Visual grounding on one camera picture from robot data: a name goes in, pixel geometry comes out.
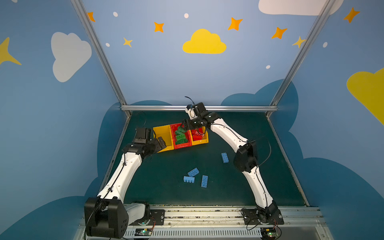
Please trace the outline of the blue lego brick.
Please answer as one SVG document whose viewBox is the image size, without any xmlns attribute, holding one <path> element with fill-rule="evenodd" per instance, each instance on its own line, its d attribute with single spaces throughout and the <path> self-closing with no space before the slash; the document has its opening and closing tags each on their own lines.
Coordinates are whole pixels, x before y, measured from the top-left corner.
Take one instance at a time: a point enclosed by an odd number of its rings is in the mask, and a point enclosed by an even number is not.
<svg viewBox="0 0 384 240">
<path fill-rule="evenodd" d="M 224 164 L 229 163 L 229 158 L 227 153 L 221 153 L 221 156 Z"/>
<path fill-rule="evenodd" d="M 198 175 L 200 172 L 198 170 L 198 168 L 194 168 L 192 169 L 191 171 L 188 172 L 188 176 L 189 177 L 195 177 L 196 175 Z"/>
<path fill-rule="evenodd" d="M 202 188 L 207 188 L 208 187 L 208 176 L 203 175 L 202 176 L 202 182 L 201 182 L 201 187 Z"/>
</svg>

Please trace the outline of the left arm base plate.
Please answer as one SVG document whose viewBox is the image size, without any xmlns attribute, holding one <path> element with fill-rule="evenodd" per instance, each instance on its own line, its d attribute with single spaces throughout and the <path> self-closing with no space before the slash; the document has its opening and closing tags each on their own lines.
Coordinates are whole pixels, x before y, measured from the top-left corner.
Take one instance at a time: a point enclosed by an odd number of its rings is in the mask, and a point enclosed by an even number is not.
<svg viewBox="0 0 384 240">
<path fill-rule="evenodd" d="M 165 210 L 150 210 L 150 216 L 145 220 L 137 220 L 130 224 L 130 226 L 144 226 L 149 227 L 156 223 L 156 226 L 163 226 L 165 221 Z"/>
</svg>

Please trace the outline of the large red lego brick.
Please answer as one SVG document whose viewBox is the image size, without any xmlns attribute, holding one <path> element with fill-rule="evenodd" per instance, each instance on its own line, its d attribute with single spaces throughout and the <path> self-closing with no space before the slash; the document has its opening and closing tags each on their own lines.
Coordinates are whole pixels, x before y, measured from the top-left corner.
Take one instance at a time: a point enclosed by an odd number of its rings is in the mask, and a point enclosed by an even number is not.
<svg viewBox="0 0 384 240">
<path fill-rule="evenodd" d="M 204 133 L 200 130 L 191 130 L 193 141 L 200 141 L 204 138 Z"/>
</svg>

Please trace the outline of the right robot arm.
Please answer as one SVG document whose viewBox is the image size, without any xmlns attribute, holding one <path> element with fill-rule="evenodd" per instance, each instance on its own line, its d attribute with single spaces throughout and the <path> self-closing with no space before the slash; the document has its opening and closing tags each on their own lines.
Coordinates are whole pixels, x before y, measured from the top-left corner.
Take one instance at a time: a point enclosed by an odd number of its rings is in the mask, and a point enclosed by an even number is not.
<svg viewBox="0 0 384 240">
<path fill-rule="evenodd" d="M 267 190 L 260 173 L 257 147 L 233 130 L 217 113 L 200 111 L 197 108 L 185 109 L 189 118 L 182 126 L 187 130 L 205 127 L 220 136 L 235 152 L 234 165 L 245 176 L 255 198 L 258 215 L 263 223 L 281 220 L 281 212 Z"/>
</svg>

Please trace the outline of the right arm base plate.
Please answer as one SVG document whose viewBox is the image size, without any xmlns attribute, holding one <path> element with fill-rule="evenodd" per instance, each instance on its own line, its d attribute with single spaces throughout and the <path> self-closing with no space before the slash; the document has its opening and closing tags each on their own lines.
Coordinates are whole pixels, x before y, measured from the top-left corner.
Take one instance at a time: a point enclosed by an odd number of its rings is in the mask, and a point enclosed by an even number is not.
<svg viewBox="0 0 384 240">
<path fill-rule="evenodd" d="M 241 209 L 245 225 L 283 225 L 284 219 L 279 210 L 271 212 L 265 209 Z"/>
</svg>

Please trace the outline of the yellow bin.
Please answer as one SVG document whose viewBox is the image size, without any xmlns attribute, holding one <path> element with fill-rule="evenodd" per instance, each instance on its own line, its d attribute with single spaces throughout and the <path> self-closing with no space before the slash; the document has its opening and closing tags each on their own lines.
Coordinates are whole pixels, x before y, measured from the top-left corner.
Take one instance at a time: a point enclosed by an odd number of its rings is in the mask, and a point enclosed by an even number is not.
<svg viewBox="0 0 384 240">
<path fill-rule="evenodd" d="M 166 148 L 161 150 L 160 153 L 175 149 L 170 125 L 154 127 L 153 130 L 156 133 L 157 138 L 162 137 L 166 144 Z"/>
<path fill-rule="evenodd" d="M 209 134 L 206 127 L 195 130 L 189 130 L 192 146 L 207 144 L 209 142 Z"/>
</svg>

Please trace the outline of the red bin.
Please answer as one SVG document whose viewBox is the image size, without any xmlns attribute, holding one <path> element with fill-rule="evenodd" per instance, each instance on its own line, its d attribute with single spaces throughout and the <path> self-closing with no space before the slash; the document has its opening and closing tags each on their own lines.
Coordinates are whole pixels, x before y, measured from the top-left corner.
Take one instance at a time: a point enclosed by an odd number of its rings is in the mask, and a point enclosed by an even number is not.
<svg viewBox="0 0 384 240">
<path fill-rule="evenodd" d="M 186 137 L 187 137 L 189 142 L 186 143 L 186 144 L 182 144 L 182 145 L 176 145 L 175 142 L 177 141 L 177 139 L 176 139 L 176 135 L 175 135 L 175 130 L 178 128 L 178 126 L 181 126 L 181 123 L 179 123 L 179 124 L 171 124 L 170 126 L 171 126 L 171 132 L 172 132 L 172 136 L 173 136 L 173 143 L 174 143 L 175 150 L 176 149 L 187 148 L 187 147 L 191 147 L 192 146 L 189 131 L 187 131 L 185 133 L 185 135 L 186 135 Z"/>
</svg>

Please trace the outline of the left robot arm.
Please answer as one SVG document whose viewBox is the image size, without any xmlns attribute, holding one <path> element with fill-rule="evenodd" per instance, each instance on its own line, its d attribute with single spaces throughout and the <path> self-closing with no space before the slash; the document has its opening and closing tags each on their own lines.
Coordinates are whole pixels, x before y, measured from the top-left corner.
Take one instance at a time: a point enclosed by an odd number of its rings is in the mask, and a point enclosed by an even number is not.
<svg viewBox="0 0 384 240">
<path fill-rule="evenodd" d="M 84 205 L 85 237 L 121 239 L 132 223 L 150 220 L 149 204 L 137 202 L 125 207 L 124 198 L 143 160 L 165 148 L 162 137 L 134 141 L 123 148 L 121 161 L 109 182 Z"/>
</svg>

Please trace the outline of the dark green lego brick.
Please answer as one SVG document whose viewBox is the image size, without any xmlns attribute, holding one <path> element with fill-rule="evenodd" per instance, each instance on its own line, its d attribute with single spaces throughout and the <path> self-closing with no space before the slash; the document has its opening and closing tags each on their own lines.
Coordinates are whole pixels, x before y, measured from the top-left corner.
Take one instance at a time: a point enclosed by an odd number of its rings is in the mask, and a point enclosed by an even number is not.
<svg viewBox="0 0 384 240">
<path fill-rule="evenodd" d="M 175 130 L 175 135 L 176 136 L 179 136 L 179 135 L 184 135 L 187 131 L 184 130 L 181 126 L 178 126 L 178 128 Z"/>
</svg>

